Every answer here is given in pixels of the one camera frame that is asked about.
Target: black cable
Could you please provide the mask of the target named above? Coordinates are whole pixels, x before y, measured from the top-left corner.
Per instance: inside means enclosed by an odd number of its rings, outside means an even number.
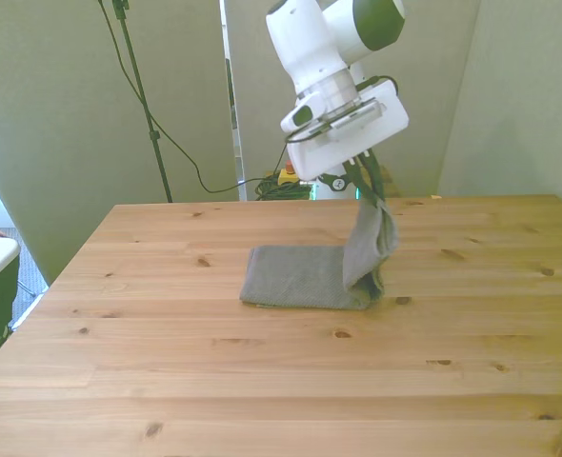
[[[378,81],[380,81],[381,79],[384,80],[389,80],[393,83],[393,85],[395,86],[395,93],[397,95],[399,95],[399,84],[397,84],[397,81],[395,81],[395,78],[393,78],[392,76],[389,75],[383,75],[383,76],[373,76],[372,78],[367,79],[366,81],[364,81],[363,83],[359,83],[357,86],[355,86],[357,88],[358,92],[361,92],[363,89],[368,88],[370,86],[375,85]]]
[[[148,112],[150,113],[150,118],[151,118],[152,122],[160,129],[161,133],[163,135],[165,135],[165,137],[169,141],[171,141],[171,143],[176,148],[178,148],[182,152],[182,154],[184,154],[184,156],[190,161],[190,163],[194,167],[194,170],[196,171],[196,177],[198,178],[198,182],[199,182],[201,188],[203,188],[203,190],[207,193],[222,193],[222,192],[227,192],[229,190],[233,190],[233,189],[236,189],[236,188],[240,188],[241,186],[243,186],[247,183],[253,182],[253,181],[262,181],[264,179],[267,179],[267,178],[251,178],[251,179],[245,180],[245,181],[243,181],[239,184],[236,184],[234,186],[230,186],[229,188],[220,189],[220,190],[211,190],[205,185],[205,183],[203,182],[203,178],[201,177],[201,170],[198,167],[198,165],[196,164],[196,162],[191,158],[191,156],[175,140],[173,140],[173,138],[171,138],[171,136],[165,131],[165,129],[163,129],[163,127],[158,123],[158,121],[156,121],[154,116],[151,114],[151,111],[148,108],[148,106],[145,105],[143,100],[141,99],[141,96],[139,95],[139,92],[137,91],[137,88],[135,87],[132,80],[130,79],[129,74],[127,73],[127,69],[125,69],[124,62],[122,61],[122,54],[120,53],[120,49],[118,48],[118,41],[116,40],[116,35],[115,35],[115,33],[113,31],[113,28],[111,26],[110,17],[108,16],[108,12],[106,11],[105,7],[103,6],[103,0],[98,0],[98,1],[99,1],[99,6],[101,7],[101,11],[103,12],[103,15],[106,19],[106,24],[108,25],[108,30],[110,31],[111,41],[112,41],[113,47],[116,51],[116,57],[118,59],[118,63],[120,64],[120,69],[122,70],[123,74],[125,75],[125,78],[129,82],[130,88],[134,92],[135,97],[137,97],[137,100],[139,100],[139,102],[144,106],[144,109],[148,110]],[[281,158],[283,157],[283,154],[284,154],[286,148],[287,148],[287,144],[283,147],[283,150],[281,151],[281,155],[279,156],[279,161],[277,162],[277,166],[275,167],[275,172],[279,168],[279,164],[281,163]]]
[[[313,138],[318,137],[319,135],[322,135],[324,132],[326,132],[326,130],[323,130],[323,129],[322,129],[322,130],[318,130],[318,131],[316,131],[315,133],[313,133],[313,134],[311,134],[311,135],[309,135],[309,136],[305,136],[304,138],[300,138],[300,139],[298,139],[298,140],[292,140],[292,138],[293,138],[295,135],[297,135],[299,132],[297,132],[297,133],[292,133],[290,136],[286,137],[285,142],[286,142],[288,145],[293,145],[293,144],[296,144],[296,143],[305,143],[305,142],[307,142],[307,141],[312,140]]]

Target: wood grain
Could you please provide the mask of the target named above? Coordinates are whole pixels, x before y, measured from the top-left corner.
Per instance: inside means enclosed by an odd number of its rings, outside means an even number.
[[[237,298],[354,202],[114,208],[0,351],[0,457],[562,457],[562,201],[391,207],[365,312]]]

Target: folded towel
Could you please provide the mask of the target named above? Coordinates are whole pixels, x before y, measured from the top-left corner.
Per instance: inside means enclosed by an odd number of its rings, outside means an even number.
[[[344,247],[253,249],[240,298],[264,308],[366,309],[383,294],[379,267],[396,248],[387,204],[362,200]]]

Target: gray wall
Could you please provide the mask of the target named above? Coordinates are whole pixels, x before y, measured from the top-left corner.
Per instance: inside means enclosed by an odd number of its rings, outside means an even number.
[[[128,16],[151,110],[211,187],[231,186],[218,0],[133,0]],[[176,201],[236,199],[206,194],[162,145]],[[0,196],[48,281],[113,205],[164,201],[144,113],[94,0],[0,2]]]
[[[271,0],[226,0],[232,74],[246,176],[272,170],[283,147],[279,122],[293,107],[290,77],[266,28]],[[376,148],[405,195],[437,190],[479,0],[405,0],[399,41],[364,60],[390,74],[411,117],[408,130]]]
[[[562,0],[482,0],[440,192],[562,197]]]

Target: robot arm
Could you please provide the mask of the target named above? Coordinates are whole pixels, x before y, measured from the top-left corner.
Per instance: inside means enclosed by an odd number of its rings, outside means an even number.
[[[359,91],[350,65],[394,43],[404,25],[401,0],[281,0],[267,15],[295,108],[283,119],[298,176],[311,180],[352,161],[408,126],[392,82]]]

